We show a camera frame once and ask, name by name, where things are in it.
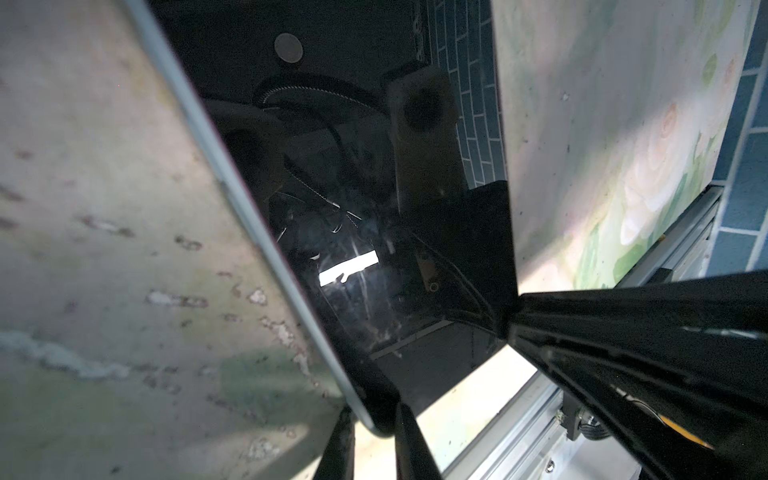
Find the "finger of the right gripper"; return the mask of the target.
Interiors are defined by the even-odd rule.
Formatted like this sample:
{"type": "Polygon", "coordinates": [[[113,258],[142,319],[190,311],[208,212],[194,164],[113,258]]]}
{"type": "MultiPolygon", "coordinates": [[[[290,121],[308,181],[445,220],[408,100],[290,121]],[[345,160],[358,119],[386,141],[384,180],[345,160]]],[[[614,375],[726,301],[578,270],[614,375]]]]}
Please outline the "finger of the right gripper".
{"type": "Polygon", "coordinates": [[[766,404],[594,352],[509,343],[595,415],[651,478],[766,478],[766,404]]]}
{"type": "Polygon", "coordinates": [[[520,296],[506,311],[511,324],[545,319],[627,322],[688,331],[767,333],[765,271],[632,288],[539,292],[520,296]]]}

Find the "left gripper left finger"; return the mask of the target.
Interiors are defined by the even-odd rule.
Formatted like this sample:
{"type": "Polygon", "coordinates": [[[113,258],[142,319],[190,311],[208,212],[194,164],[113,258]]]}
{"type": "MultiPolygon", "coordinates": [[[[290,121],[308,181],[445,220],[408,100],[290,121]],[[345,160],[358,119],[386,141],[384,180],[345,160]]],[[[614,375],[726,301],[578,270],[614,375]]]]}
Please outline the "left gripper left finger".
{"type": "Polygon", "coordinates": [[[354,413],[349,406],[345,406],[324,449],[314,480],[354,479],[354,424],[354,413]]]}

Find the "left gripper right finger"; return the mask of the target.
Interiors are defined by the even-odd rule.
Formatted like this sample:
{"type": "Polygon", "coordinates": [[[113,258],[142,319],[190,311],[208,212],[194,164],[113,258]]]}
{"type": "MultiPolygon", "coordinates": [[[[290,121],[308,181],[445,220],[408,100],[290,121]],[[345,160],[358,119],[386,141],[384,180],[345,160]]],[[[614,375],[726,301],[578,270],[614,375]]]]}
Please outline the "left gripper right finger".
{"type": "Polygon", "coordinates": [[[441,480],[441,472],[408,405],[399,403],[395,415],[398,480],[441,480]]]}

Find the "black phone screen up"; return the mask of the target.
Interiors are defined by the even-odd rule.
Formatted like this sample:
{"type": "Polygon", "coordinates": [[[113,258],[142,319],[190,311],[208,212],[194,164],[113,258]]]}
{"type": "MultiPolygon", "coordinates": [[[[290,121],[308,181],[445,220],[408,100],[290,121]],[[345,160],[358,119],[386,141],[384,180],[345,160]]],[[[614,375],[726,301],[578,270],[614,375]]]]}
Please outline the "black phone screen up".
{"type": "Polygon", "coordinates": [[[293,273],[376,356],[436,324],[496,339],[516,295],[506,180],[470,179],[472,110],[434,1],[149,5],[293,273]]]}

